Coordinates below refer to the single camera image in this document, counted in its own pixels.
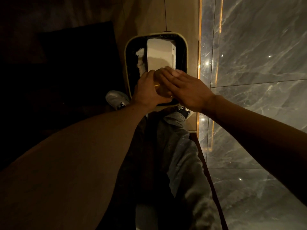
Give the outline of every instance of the shoe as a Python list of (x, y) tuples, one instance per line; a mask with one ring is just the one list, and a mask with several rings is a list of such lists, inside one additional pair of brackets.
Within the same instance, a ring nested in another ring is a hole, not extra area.
[(188, 108), (185, 108), (182, 105), (178, 105), (178, 110), (177, 112), (181, 113), (185, 119), (188, 119), (194, 112), (189, 110)]
[(111, 90), (106, 94), (106, 101), (115, 109), (120, 110), (129, 104), (129, 98), (120, 91)]

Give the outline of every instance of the trash can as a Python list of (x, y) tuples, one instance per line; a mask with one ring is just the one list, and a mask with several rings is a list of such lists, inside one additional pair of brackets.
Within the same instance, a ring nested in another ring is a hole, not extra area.
[[(185, 38), (179, 33), (175, 32), (160, 32), (150, 35), (135, 36), (131, 38), (125, 47), (125, 66), (126, 66), (126, 81), (129, 90), (129, 96), (132, 98), (134, 93), (134, 87), (140, 79), (140, 71), (138, 68), (138, 56), (136, 52), (141, 48), (144, 48), (143, 62), (147, 68), (147, 40), (152, 38), (160, 38), (171, 40), (176, 46), (176, 69), (180, 69), (187, 73), (188, 71), (188, 44)], [(178, 105), (179, 102), (173, 99), (170, 103), (159, 104), (158, 106), (168, 107)]]

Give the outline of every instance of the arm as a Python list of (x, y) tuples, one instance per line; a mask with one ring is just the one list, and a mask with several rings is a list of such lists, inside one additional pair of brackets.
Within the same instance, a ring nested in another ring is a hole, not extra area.
[(214, 95), (199, 79), (171, 68), (161, 80), (192, 111), (201, 112), (228, 131), (257, 162), (307, 205), (307, 134)]
[(0, 173), (3, 229), (95, 229), (104, 215), (134, 130), (157, 104), (153, 71), (131, 105), (76, 123)]

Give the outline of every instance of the forearm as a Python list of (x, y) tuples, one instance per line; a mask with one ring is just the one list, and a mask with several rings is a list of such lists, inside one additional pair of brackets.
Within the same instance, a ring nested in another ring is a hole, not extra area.
[(147, 111), (131, 105), (74, 124), (3, 170), (1, 226), (94, 229)]
[(307, 174), (307, 134), (215, 96), (205, 111), (227, 130), (261, 166), (278, 178), (305, 204)]

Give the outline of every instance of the white sneaker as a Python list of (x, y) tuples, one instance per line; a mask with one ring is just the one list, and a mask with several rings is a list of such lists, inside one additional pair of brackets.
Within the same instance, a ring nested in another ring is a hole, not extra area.
[(185, 119), (188, 119), (194, 113), (193, 111), (189, 110), (188, 108), (180, 104), (177, 107), (178, 107), (177, 112), (181, 113), (185, 117)]
[(106, 94), (106, 101), (115, 109), (121, 108), (129, 104), (129, 98), (126, 94), (120, 91), (111, 90)]

